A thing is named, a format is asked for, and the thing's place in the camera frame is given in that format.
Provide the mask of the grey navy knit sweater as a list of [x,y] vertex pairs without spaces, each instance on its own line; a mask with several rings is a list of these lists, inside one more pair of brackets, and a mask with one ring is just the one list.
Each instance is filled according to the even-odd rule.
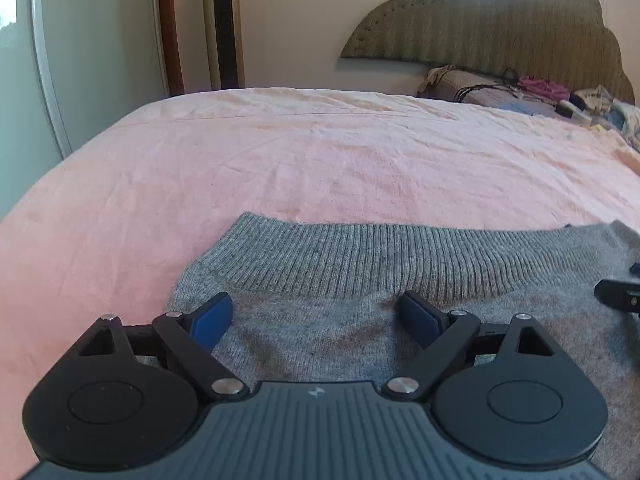
[[402,224],[297,224],[242,214],[184,270],[168,307],[190,313],[218,292],[234,303],[216,358],[250,385],[390,377],[419,351],[394,305],[416,292],[489,323],[533,315],[599,388],[608,426],[594,460],[639,474],[639,321],[596,299],[629,281],[639,237],[622,222],[543,231]]

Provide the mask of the pile of light clothes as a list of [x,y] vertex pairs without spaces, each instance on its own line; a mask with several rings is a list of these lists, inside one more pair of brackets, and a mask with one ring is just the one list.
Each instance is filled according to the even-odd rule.
[[556,103],[555,113],[587,128],[615,130],[639,151],[639,107],[613,98],[602,86],[570,93]]

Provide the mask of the pink bed sheet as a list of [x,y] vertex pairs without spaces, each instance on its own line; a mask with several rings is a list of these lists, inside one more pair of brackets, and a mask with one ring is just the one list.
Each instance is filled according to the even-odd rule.
[[160,314],[241,214],[460,229],[639,224],[639,156],[613,131],[408,96],[197,93],[139,108],[1,223],[1,474],[35,465],[22,406],[99,315]]

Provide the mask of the magenta garment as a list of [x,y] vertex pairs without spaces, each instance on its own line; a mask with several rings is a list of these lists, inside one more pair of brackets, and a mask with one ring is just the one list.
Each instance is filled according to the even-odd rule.
[[521,76],[518,78],[518,86],[526,92],[549,101],[559,102],[570,99],[570,90],[552,80]]

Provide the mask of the patterned pillow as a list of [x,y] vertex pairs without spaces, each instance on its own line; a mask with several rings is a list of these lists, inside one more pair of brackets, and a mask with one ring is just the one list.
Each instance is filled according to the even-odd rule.
[[501,80],[445,65],[428,71],[416,97],[499,108],[516,102],[518,92]]

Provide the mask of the olive upholstered headboard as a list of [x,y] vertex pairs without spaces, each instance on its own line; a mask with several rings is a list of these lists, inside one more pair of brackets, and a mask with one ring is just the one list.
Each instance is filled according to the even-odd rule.
[[599,0],[388,0],[356,26],[341,56],[495,77],[514,70],[636,100]]

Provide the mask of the white wardrobe sliding door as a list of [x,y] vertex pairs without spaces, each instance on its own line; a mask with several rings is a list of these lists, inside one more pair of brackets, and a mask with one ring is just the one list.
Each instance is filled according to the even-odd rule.
[[168,94],[158,0],[1,0],[1,211]]

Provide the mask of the gold tower fan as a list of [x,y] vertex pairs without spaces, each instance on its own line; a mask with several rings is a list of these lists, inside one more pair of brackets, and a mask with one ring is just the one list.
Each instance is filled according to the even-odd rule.
[[214,90],[245,84],[240,0],[203,0],[210,84]]

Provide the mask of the brown wooden door frame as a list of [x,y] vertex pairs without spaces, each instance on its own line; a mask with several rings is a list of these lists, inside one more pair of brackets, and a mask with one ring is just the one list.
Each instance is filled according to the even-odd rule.
[[184,82],[179,55],[175,0],[158,0],[158,10],[169,94],[181,96],[184,93]]

